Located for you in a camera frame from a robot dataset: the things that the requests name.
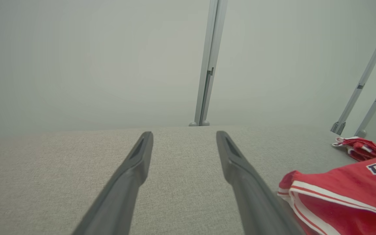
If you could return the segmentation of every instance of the red basketball jersey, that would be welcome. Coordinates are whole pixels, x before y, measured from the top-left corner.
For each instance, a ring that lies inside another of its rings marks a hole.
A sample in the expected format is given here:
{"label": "red basketball jersey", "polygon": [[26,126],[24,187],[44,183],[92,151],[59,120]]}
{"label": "red basketball jersey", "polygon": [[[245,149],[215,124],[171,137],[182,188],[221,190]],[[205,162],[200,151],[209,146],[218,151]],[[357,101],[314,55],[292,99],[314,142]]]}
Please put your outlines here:
{"label": "red basketball jersey", "polygon": [[349,156],[359,162],[376,158],[376,143],[370,140],[357,136],[350,138],[336,137],[336,142],[332,145],[346,147]]}
{"label": "red basketball jersey", "polygon": [[323,174],[290,172],[278,195],[319,234],[376,235],[376,158]]}

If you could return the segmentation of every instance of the gray couch cushion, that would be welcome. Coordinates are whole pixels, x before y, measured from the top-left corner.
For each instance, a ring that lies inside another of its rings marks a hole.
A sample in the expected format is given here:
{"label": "gray couch cushion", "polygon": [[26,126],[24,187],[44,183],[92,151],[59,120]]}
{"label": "gray couch cushion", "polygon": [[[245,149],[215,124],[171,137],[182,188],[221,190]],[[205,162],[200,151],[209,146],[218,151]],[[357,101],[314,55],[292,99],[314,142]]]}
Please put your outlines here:
{"label": "gray couch cushion", "polygon": [[241,234],[215,132],[229,133],[273,191],[292,170],[353,163],[336,134],[304,126],[61,132],[0,140],[0,234],[70,234],[143,131],[154,146],[130,234]]}

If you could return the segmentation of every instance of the metal rod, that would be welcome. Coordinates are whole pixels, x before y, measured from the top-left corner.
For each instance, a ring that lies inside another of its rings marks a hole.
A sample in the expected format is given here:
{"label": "metal rod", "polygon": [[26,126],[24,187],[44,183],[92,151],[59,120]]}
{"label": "metal rod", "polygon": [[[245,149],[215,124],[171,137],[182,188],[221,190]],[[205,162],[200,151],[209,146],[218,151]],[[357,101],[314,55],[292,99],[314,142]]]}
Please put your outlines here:
{"label": "metal rod", "polygon": [[359,98],[359,95],[362,92],[362,89],[367,82],[369,76],[371,75],[371,72],[373,68],[375,67],[376,64],[376,48],[375,51],[373,52],[367,67],[365,68],[364,73],[361,76],[361,79],[359,80],[355,90],[353,91],[353,94],[351,95],[351,98],[348,101],[348,104],[346,104],[345,110],[343,110],[342,115],[339,118],[338,125],[342,125],[344,122],[346,122],[346,119],[348,119],[349,114],[351,113],[353,107],[355,106],[356,101]]}
{"label": "metal rod", "polygon": [[218,3],[218,0],[210,0],[209,16],[207,20],[207,29],[206,29],[206,40],[204,42],[203,61],[201,63],[201,71],[200,71],[200,84],[198,86],[197,106],[195,109],[194,122],[191,122],[189,126],[201,125],[200,118],[201,118],[201,111],[203,107],[204,91],[206,87],[207,68],[209,66],[210,51],[212,47],[215,14],[217,12],[217,3]]}
{"label": "metal rod", "polygon": [[206,35],[206,44],[210,42],[210,47],[204,46],[203,63],[200,73],[200,86],[198,88],[197,108],[194,122],[190,126],[209,125],[207,118],[208,107],[210,103],[211,89],[213,86],[215,67],[217,65],[218,52],[220,50],[221,36],[223,33],[224,19],[226,18],[228,0],[215,0],[214,20],[207,23],[207,29],[212,28],[213,32]]}

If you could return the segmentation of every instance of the gray fabric surface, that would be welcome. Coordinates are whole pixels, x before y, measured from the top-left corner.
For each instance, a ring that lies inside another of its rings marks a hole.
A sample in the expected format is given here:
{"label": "gray fabric surface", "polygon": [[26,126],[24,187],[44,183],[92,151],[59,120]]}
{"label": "gray fabric surface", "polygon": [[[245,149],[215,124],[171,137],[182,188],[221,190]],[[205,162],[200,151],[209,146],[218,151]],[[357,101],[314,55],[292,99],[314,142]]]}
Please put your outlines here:
{"label": "gray fabric surface", "polygon": [[0,235],[70,234],[143,131],[154,146],[130,234],[242,234],[215,132],[229,133],[273,191],[292,170],[353,163],[336,134],[303,126],[61,132],[0,140]]}

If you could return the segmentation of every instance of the white trim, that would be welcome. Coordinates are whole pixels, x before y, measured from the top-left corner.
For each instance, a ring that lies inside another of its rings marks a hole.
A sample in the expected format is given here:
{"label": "white trim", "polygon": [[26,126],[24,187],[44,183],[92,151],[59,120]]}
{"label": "white trim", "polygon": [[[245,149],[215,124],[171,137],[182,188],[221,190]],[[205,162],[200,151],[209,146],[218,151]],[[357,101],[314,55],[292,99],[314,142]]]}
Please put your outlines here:
{"label": "white trim", "polygon": [[285,202],[288,202],[288,204],[291,206],[291,197],[286,195],[279,195]]}
{"label": "white trim", "polygon": [[348,154],[349,155],[351,154],[352,151],[356,152],[355,149],[353,147],[349,146],[349,145],[346,145],[346,148],[348,149]]}
{"label": "white trim", "polygon": [[305,183],[305,182],[295,180],[292,183],[292,186],[297,186],[297,187],[309,189],[309,190],[315,191],[317,193],[320,193],[320,194],[323,194],[323,195],[326,195],[326,196],[330,196],[330,197],[333,197],[335,199],[339,199],[340,201],[337,201],[335,199],[331,199],[331,198],[328,198],[328,197],[324,197],[324,196],[321,196],[321,195],[318,195],[318,194],[315,194],[315,193],[311,193],[311,192],[308,192],[308,191],[304,191],[304,190],[301,190],[301,189],[291,188],[290,192],[291,191],[298,192],[298,193],[313,196],[313,197],[316,197],[316,198],[319,198],[319,199],[322,199],[322,200],[325,200],[325,201],[341,204],[341,205],[344,205],[344,206],[347,206],[347,207],[357,208],[357,209],[361,209],[361,210],[368,210],[368,211],[376,213],[376,207],[370,206],[368,204],[357,201],[355,199],[351,199],[351,198],[346,197],[346,196],[338,195],[334,192],[331,192],[329,190],[320,188],[318,186],[315,186],[315,185],[312,185],[312,184],[309,184],[309,183]]}
{"label": "white trim", "polygon": [[353,136],[353,137],[349,137],[349,138],[343,138],[344,140],[353,140],[353,139],[357,139],[357,138],[360,138],[359,136]]}
{"label": "white trim", "polygon": [[372,152],[372,149],[368,148],[366,145],[362,146],[361,149],[367,151],[368,153]]}
{"label": "white trim", "polygon": [[284,195],[284,194],[276,194],[277,196],[280,196],[282,199],[286,200],[285,198],[289,198],[289,195]]}
{"label": "white trim", "polygon": [[[293,203],[297,206],[298,210],[301,212],[301,214],[303,214],[305,216],[305,218],[303,218],[300,213],[298,213],[298,211],[296,211],[297,209],[293,206],[293,210],[295,212],[295,214],[307,225],[309,226],[311,229],[313,229],[314,231],[320,233],[320,234],[326,234],[326,235],[340,235],[340,233],[335,229],[333,228],[330,224],[326,223],[324,220],[320,219],[318,216],[316,216],[312,211],[310,211],[300,200],[300,197],[298,195],[298,193],[292,193],[292,201]],[[313,226],[311,223],[308,222],[311,221],[312,223],[314,223],[316,226],[318,226],[320,229],[322,229],[324,232],[320,231],[318,228],[316,228],[315,226]]]}
{"label": "white trim", "polygon": [[281,188],[278,188],[278,192],[280,193],[288,193],[290,191],[290,189],[281,189]]}

